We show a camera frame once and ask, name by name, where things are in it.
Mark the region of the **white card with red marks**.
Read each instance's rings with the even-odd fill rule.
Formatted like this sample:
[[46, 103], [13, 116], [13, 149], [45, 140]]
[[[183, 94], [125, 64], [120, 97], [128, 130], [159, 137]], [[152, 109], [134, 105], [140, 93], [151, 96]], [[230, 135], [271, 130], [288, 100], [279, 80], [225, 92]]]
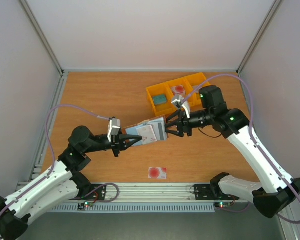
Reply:
[[143, 145], [157, 142], [154, 129], [151, 125], [144, 125], [136, 129], [139, 136], [142, 136], [141, 143]]

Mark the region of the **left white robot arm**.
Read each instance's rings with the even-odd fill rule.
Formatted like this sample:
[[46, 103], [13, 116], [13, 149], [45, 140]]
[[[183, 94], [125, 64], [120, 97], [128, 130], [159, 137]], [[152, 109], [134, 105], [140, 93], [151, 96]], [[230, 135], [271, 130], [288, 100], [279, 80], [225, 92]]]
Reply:
[[15, 193], [0, 196], [0, 239], [16, 240], [53, 207], [91, 195], [95, 189], [81, 173], [91, 162], [88, 153], [112, 150], [118, 157], [121, 151], [141, 140], [139, 135], [122, 133], [118, 126], [101, 135], [93, 135], [86, 126], [76, 127], [68, 147], [44, 173]]

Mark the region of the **brown leather card holder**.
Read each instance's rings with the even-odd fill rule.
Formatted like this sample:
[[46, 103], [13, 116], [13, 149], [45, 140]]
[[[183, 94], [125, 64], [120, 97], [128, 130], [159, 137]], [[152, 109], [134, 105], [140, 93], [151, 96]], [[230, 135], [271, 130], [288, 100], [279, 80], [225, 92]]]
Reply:
[[138, 135], [142, 137], [142, 140], [132, 145], [133, 147], [138, 147], [160, 141], [166, 141], [169, 136], [166, 133], [165, 124], [166, 117], [162, 115], [126, 127], [124, 131], [128, 135]]

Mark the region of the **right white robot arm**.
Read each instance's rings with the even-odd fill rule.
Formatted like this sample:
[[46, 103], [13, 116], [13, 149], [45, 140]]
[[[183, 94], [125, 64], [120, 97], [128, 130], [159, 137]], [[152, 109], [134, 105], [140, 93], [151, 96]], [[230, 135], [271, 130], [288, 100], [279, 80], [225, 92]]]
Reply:
[[300, 178], [293, 178], [276, 162], [241, 110], [228, 109], [219, 87], [206, 86], [198, 93], [203, 109], [195, 112], [182, 95], [172, 98], [177, 110], [166, 120], [166, 133], [190, 137], [193, 129], [207, 126], [220, 133], [241, 153], [259, 181], [249, 182], [222, 172], [210, 180], [211, 194], [218, 200], [225, 195], [246, 200], [263, 216], [273, 218], [299, 197]]

